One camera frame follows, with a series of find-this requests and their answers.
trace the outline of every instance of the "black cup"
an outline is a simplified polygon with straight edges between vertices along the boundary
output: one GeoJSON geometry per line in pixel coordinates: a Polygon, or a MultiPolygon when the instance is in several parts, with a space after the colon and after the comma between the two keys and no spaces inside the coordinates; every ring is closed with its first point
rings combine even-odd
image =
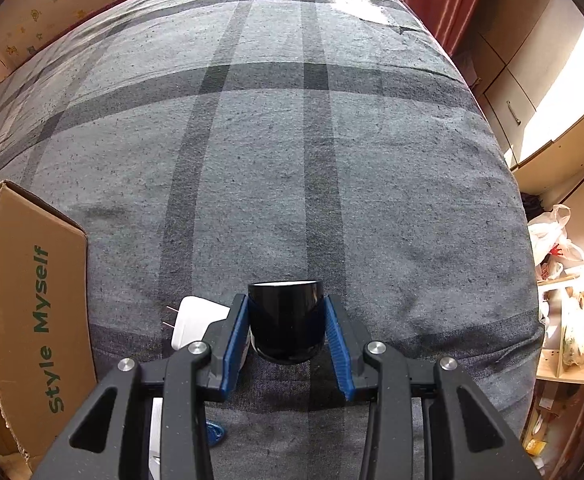
{"type": "Polygon", "coordinates": [[[271,282],[248,286],[252,345],[279,364],[307,361],[323,345],[325,306],[322,282],[271,282]]]}

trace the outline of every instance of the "plastic bag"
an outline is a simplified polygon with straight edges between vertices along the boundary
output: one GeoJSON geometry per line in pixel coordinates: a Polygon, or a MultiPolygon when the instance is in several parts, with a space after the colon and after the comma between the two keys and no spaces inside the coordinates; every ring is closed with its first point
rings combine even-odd
{"type": "Polygon", "coordinates": [[[546,262],[535,267],[536,280],[538,282],[543,280],[555,280],[563,272],[563,264],[559,262],[546,262]]]}
{"type": "Polygon", "coordinates": [[[570,219],[570,208],[563,204],[553,206],[552,211],[543,213],[528,222],[534,265],[539,265],[547,253],[554,256],[582,262],[584,253],[567,237],[565,225],[570,219]]]}
{"type": "Polygon", "coordinates": [[[545,346],[549,337],[547,329],[550,328],[550,304],[547,301],[541,300],[541,298],[539,298],[538,302],[538,320],[539,322],[543,323],[546,329],[546,333],[543,338],[543,346],[545,346]]]}
{"type": "Polygon", "coordinates": [[[563,363],[566,366],[584,365],[584,292],[569,298],[562,305],[565,320],[563,363]]]}

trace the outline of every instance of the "cabinet handle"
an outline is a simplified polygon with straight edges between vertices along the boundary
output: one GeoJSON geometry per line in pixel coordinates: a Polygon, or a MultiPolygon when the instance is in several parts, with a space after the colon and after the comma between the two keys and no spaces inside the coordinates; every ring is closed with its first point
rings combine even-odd
{"type": "Polygon", "coordinates": [[[517,115],[514,113],[514,110],[512,109],[512,103],[510,101],[505,101],[505,102],[508,105],[508,110],[510,110],[512,117],[514,117],[514,120],[517,121],[517,126],[521,126],[521,119],[519,119],[517,117],[517,115]]]}

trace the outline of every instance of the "blue object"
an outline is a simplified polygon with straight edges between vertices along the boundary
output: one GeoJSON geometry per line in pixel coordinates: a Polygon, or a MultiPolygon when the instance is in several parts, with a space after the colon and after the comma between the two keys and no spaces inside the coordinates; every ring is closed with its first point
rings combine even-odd
{"type": "Polygon", "coordinates": [[[325,297],[325,335],[328,339],[330,354],[332,355],[332,366],[339,385],[339,390],[347,400],[354,397],[354,381],[352,380],[352,365],[350,362],[350,352],[345,345],[341,327],[334,312],[334,307],[328,296],[325,297]]]}
{"type": "Polygon", "coordinates": [[[207,420],[206,429],[208,430],[208,446],[210,447],[216,446],[216,444],[221,442],[223,437],[226,436],[226,430],[216,422],[210,422],[207,420]]]}
{"type": "Polygon", "coordinates": [[[243,298],[230,341],[227,344],[226,354],[223,356],[223,380],[221,394],[226,398],[236,387],[241,369],[241,357],[248,337],[248,297],[243,298]]]}

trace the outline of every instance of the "bed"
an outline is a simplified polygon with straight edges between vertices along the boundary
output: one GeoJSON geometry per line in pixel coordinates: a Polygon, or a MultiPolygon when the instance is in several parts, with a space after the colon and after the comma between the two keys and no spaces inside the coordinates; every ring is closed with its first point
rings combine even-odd
{"type": "MultiPolygon", "coordinates": [[[[518,189],[402,0],[125,1],[0,83],[4,179],[88,233],[99,376],[169,354],[184,296],[317,278],[374,338],[459,359],[522,428],[543,329],[518,189]]],[[[208,417],[218,479],[358,475],[367,407],[326,351],[249,354],[208,417]]]]}

